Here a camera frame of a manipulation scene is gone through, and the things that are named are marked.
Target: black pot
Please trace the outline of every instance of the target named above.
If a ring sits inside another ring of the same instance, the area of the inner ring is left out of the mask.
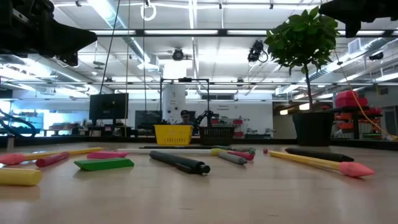
[[[335,114],[333,113],[296,113],[293,122],[300,146],[329,146],[330,134]]]

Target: orange cable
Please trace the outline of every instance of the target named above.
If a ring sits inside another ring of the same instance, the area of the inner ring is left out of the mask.
[[[337,57],[337,61],[340,62],[336,50],[335,50],[335,54],[336,54],[336,57]],[[354,92],[353,87],[351,86],[351,83],[350,83],[349,80],[347,79],[347,76],[346,76],[346,74],[345,74],[345,72],[344,72],[344,70],[343,70],[343,67],[341,66],[341,64],[340,64],[339,66],[340,66],[341,71],[343,72],[343,75],[344,75],[344,77],[345,77],[345,79],[346,79],[346,81],[347,81],[347,83],[348,83],[349,88],[351,89],[352,92]],[[356,95],[355,95],[354,93],[353,93],[353,96],[354,96],[354,100],[355,100],[356,104],[359,106],[359,108],[360,108],[360,110],[361,110],[361,112],[362,112],[362,115],[363,115],[371,124],[373,124],[375,127],[377,127],[377,129],[380,130],[381,132],[383,132],[384,134],[390,136],[393,140],[395,140],[395,141],[398,140],[398,136],[395,136],[395,135],[392,135],[392,134],[388,133],[386,130],[382,129],[379,125],[377,125],[375,122],[373,122],[373,121],[365,114],[365,112],[364,112],[364,110],[363,110],[361,104],[359,103],[358,98],[356,97]]]

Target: gray marker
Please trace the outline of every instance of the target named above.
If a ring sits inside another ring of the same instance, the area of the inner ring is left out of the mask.
[[[228,154],[226,152],[218,152],[218,157],[225,159],[227,161],[233,162],[235,164],[239,164],[239,165],[243,165],[243,164],[247,164],[248,161],[245,160],[244,158],[240,157],[240,156],[235,156],[232,154]]]

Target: pink marker tip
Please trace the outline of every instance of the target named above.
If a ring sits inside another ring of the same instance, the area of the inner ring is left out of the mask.
[[[372,169],[357,162],[342,162],[340,163],[339,170],[350,177],[363,177],[374,174]]]
[[[10,153],[0,156],[0,163],[5,165],[16,165],[25,161],[25,156],[22,153]]]

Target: monitor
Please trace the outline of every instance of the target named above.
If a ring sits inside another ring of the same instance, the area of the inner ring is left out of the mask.
[[[90,119],[127,119],[129,94],[102,94],[90,96]]]

